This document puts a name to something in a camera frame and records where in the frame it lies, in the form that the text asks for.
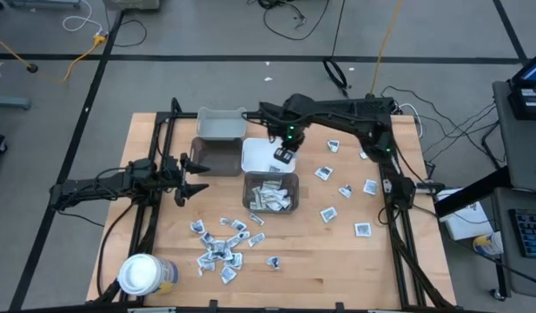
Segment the white paper box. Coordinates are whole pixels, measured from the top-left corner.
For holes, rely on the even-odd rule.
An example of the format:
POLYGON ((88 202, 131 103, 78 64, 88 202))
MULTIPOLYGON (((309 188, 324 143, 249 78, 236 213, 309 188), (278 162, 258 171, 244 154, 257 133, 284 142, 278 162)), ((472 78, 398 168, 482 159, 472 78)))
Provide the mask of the white paper box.
POLYGON ((454 241, 483 236, 493 232, 493 219, 489 219, 480 202, 440 217, 454 241))

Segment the black aluminium frame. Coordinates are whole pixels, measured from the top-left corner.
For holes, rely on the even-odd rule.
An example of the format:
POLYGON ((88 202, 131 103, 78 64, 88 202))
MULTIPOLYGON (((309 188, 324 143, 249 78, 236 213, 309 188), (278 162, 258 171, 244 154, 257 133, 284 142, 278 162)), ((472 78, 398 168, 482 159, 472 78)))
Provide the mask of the black aluminium frame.
MULTIPOLYGON (((167 156, 175 141, 176 124, 187 120, 196 121, 198 114, 182 111, 176 99, 172 100, 171 110, 157 112, 154 116, 154 128, 150 133, 148 159, 154 161, 156 154, 161 152, 167 156)), ((407 313, 459 313, 461 308, 446 300, 431 279, 420 267, 417 249, 415 247, 414 232, 409 211, 414 207, 412 203, 395 208, 394 198, 386 193, 383 197, 384 211, 387 217, 385 227, 390 242, 390 253, 393 259, 393 271, 397 282, 398 301, 400 307, 392 309, 407 313)), ((131 204, 136 207, 134 225, 130 233, 128 256, 138 252, 152 252, 154 250, 157 233, 160 229, 160 217, 165 203, 162 194, 154 191, 141 200, 131 204)), ((137 296, 131 300, 129 295, 122 291, 117 283, 112 283, 106 290, 96 294, 96 298, 87 301, 79 313, 136 313, 148 308, 144 296, 137 296)), ((287 313, 299 312, 300 308, 275 307, 274 305, 257 305, 248 307, 220 307, 216 299, 210 299, 208 306, 180 306, 180 305, 152 305, 152 310, 164 313, 184 312, 243 312, 243 313, 287 313)))

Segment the white plastic bin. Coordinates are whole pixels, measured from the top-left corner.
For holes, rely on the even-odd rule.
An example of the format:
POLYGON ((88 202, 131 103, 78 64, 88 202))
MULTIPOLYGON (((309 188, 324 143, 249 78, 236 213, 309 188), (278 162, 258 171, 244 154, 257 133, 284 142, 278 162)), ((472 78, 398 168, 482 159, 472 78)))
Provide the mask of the white plastic bin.
POLYGON ((250 137, 242 143, 241 167, 245 172, 269 172, 269 166, 279 168, 281 173, 290 173, 295 169, 296 155, 290 163, 283 163, 274 158, 277 148, 281 147, 281 140, 271 143, 267 138, 250 137))

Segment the black perforated metal bar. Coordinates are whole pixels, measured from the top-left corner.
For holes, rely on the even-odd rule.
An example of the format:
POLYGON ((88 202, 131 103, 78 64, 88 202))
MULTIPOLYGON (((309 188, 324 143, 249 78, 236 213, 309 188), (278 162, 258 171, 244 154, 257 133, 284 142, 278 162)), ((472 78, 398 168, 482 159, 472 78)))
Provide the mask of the black perforated metal bar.
POLYGON ((331 111, 357 116, 391 114, 395 108, 391 97, 327 100, 319 101, 318 104, 331 111))

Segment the black keyboard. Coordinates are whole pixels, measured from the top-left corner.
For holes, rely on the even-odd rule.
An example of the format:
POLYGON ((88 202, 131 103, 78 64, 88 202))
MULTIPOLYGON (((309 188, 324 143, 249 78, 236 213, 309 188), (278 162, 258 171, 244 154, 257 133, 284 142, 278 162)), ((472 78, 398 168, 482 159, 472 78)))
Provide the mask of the black keyboard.
POLYGON ((510 209, 508 215, 520 254, 536 258, 536 210, 510 209))

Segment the small yellow-label wipes canister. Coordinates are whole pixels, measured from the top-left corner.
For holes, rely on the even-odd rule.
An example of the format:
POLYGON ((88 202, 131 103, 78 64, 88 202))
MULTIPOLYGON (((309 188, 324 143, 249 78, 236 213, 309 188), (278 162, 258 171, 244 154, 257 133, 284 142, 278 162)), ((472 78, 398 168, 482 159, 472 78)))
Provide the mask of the small yellow-label wipes canister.
POLYGON ((473 239, 473 249, 483 256, 499 256, 504 253, 500 231, 495 231, 473 239))

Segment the black beam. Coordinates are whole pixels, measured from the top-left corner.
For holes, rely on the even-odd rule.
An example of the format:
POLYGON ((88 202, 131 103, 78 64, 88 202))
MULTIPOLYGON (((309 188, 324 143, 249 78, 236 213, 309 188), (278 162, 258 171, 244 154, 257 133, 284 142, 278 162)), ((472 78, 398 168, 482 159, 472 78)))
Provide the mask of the black beam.
POLYGON ((465 188, 439 200, 434 204, 437 217, 444 217, 465 208, 467 205, 478 202, 490 195, 496 188, 512 187, 509 169, 507 166, 494 171, 465 188))

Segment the light grey plastic bin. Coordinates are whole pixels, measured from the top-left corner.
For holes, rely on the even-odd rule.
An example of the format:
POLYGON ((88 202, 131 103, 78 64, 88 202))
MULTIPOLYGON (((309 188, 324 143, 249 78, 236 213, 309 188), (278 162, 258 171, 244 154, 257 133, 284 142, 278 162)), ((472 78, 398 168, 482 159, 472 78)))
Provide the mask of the light grey plastic bin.
POLYGON ((247 121, 242 117, 246 110, 210 110, 202 107, 197 112, 196 135, 204 140, 223 141, 242 138, 247 121))

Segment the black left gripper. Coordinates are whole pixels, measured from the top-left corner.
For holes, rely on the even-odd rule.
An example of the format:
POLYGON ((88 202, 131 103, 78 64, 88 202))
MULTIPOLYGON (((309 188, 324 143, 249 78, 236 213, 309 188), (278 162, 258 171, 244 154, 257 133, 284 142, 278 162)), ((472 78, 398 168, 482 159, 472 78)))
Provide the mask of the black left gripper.
MULTIPOLYGON (((181 166, 190 174, 201 174, 210 171, 210 168, 191 161, 187 153, 181 154, 181 166)), ((177 166, 177 160, 169 155, 162 157, 162 176, 168 185, 168 189, 175 191, 175 203, 179 207, 184 206, 184 199, 188 200, 195 194, 207 189, 207 183, 185 183, 182 186, 182 174, 177 166)))

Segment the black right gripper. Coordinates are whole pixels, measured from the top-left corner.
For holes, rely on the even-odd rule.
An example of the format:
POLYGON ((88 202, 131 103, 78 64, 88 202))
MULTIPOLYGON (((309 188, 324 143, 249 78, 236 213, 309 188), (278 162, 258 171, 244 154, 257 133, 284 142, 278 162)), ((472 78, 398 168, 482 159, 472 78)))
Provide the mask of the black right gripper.
POLYGON ((293 152, 297 151, 305 141, 305 129, 309 127, 309 122, 270 122, 269 123, 269 140, 274 142, 276 139, 281 140, 281 147, 277 148, 274 158, 290 163, 293 159, 293 152))

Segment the grey side table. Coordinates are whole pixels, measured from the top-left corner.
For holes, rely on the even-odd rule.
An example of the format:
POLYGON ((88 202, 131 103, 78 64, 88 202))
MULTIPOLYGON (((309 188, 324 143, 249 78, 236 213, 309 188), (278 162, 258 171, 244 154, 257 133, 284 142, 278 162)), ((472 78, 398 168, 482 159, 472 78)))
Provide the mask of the grey side table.
POLYGON ((536 192, 536 121, 515 118, 507 82, 493 82, 492 88, 511 184, 515 189, 536 192))
POLYGON ((504 247, 503 262, 509 271, 508 285, 516 293, 536 297, 536 258, 520 254, 508 215, 510 209, 536 210, 536 193, 498 188, 492 203, 504 247))

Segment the white-lidded wipes canister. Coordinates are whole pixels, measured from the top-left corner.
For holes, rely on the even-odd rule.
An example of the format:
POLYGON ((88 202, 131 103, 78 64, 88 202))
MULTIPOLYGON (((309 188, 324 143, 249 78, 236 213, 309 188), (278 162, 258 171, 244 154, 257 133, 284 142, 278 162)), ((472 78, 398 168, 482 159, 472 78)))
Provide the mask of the white-lidded wipes canister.
POLYGON ((131 296, 170 293, 179 281, 179 270, 169 260, 150 254, 135 254, 120 268, 117 282, 131 296))

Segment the black laptop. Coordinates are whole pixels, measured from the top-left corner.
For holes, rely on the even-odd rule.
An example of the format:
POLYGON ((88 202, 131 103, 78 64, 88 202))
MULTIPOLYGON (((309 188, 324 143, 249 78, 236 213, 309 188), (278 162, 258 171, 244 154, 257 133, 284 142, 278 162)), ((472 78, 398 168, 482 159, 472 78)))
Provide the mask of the black laptop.
POLYGON ((508 100, 516 119, 536 121, 536 57, 511 80, 508 100))

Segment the smoky translucent plastic bin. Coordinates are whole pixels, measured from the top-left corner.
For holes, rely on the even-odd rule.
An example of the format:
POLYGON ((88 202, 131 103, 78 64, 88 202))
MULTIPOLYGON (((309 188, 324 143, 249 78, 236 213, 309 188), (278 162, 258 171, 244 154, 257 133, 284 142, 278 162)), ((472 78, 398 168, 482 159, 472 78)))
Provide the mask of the smoky translucent plastic bin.
POLYGON ((191 142, 190 158, 193 163, 209 167, 200 176, 239 176, 242 172, 242 140, 204 140, 195 137, 191 142))
POLYGON ((298 208, 299 195, 299 178, 294 173, 249 172, 244 178, 242 205, 254 213, 290 214, 298 208), (269 201, 275 200, 275 198, 268 196, 270 189, 262 188, 262 182, 269 180, 282 181, 280 190, 287 190, 288 195, 286 197, 289 197, 292 202, 289 210, 273 211, 267 206, 269 201), (263 210, 257 210, 255 208, 255 196, 252 192, 252 189, 255 187, 261 188, 261 197, 265 206, 263 210))

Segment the grey table foot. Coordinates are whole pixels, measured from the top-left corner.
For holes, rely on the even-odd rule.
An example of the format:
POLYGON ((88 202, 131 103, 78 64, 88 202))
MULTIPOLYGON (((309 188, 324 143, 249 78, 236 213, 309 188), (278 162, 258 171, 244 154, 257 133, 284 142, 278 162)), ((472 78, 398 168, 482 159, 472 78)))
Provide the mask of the grey table foot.
POLYGON ((14 9, 79 9, 82 0, 0 0, 14 9))
POLYGON ((31 108, 31 101, 29 98, 23 97, 0 96, 0 107, 29 110, 31 108))

